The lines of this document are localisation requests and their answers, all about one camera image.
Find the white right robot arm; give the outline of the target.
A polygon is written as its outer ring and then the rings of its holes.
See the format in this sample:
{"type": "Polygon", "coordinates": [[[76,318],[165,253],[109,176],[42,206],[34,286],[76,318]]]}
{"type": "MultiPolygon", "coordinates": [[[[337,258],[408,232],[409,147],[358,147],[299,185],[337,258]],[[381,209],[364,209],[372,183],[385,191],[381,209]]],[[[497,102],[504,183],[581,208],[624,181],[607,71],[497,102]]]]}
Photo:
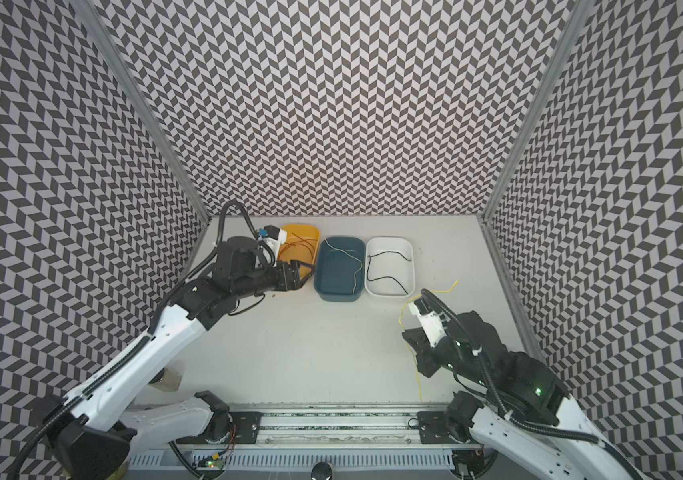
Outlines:
{"type": "Polygon", "coordinates": [[[419,374],[445,369],[461,389],[443,421],[449,438],[477,443],[539,479],[643,479],[543,362],[511,351],[479,313],[457,313],[435,292],[405,304],[419,327],[403,330],[419,374]]]}

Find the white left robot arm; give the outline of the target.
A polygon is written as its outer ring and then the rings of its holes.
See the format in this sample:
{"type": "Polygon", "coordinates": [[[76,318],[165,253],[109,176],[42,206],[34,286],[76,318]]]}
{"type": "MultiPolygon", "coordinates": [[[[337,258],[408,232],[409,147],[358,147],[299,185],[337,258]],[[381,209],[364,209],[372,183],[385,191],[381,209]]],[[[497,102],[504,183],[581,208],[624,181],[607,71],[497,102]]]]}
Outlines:
{"type": "Polygon", "coordinates": [[[212,392],[201,391],[166,407],[129,408],[177,354],[222,318],[239,314],[241,300],[299,290],[315,273],[314,264],[280,260],[288,236],[273,225],[258,229],[249,223],[248,235],[226,239],[222,232],[231,208],[246,209],[237,200],[225,203],[212,252],[162,299],[148,329],[66,395],[39,400],[33,411],[39,425],[15,456],[9,478],[21,477],[39,444],[47,446],[71,478],[107,479],[130,457],[158,444],[194,437],[234,443],[229,405],[212,392]]]}

